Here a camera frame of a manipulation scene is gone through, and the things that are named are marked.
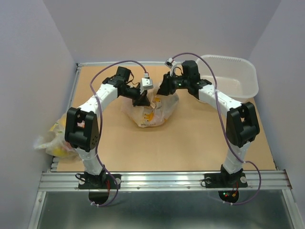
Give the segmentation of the translucent banana-print plastic bag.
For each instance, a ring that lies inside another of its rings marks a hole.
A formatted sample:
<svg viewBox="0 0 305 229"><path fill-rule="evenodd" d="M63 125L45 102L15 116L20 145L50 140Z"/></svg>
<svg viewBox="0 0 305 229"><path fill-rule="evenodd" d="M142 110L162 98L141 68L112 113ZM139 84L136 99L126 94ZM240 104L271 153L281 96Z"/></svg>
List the translucent banana-print plastic bag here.
<svg viewBox="0 0 305 229"><path fill-rule="evenodd" d="M150 106L133 106L131 99L122 99L121 111L141 128L163 125L177 107L178 94L159 95L157 91L160 85L154 84L154 88L147 93Z"/></svg>

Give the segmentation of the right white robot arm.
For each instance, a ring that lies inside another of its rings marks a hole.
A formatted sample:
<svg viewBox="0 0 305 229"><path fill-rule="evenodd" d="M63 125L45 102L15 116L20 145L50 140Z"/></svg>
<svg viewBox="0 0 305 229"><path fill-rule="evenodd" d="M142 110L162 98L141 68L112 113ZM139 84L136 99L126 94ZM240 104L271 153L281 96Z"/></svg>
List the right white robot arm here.
<svg viewBox="0 0 305 229"><path fill-rule="evenodd" d="M206 187L230 187L239 184L243 177L243 164L250 144L260 133L260 127L251 102L239 102L217 89L216 83L202 79L195 61L182 62L181 75L175 74L177 66L173 59L165 62L170 71L163 76L158 95L172 95L178 89L186 89L200 102L217 110L228 152L219 173L207 174L204 178Z"/></svg>

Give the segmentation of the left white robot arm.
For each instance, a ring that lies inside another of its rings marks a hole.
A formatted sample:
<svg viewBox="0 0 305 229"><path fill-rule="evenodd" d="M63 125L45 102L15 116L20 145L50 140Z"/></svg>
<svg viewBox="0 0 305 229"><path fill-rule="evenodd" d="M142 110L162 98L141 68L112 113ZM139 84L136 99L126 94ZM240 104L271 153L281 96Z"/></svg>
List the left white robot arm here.
<svg viewBox="0 0 305 229"><path fill-rule="evenodd" d="M131 75L130 69L118 67L115 75L107 77L100 88L93 91L90 99L77 108L69 108L66 113L64 139L75 149L84 165L84 172L76 174L79 189L101 189L118 184L121 176L117 175L114 181L110 181L97 150L101 138L102 112L111 102L122 96L131 99L135 106L150 105L147 92L153 88L153 82L148 72L144 72L136 87L129 85Z"/></svg>

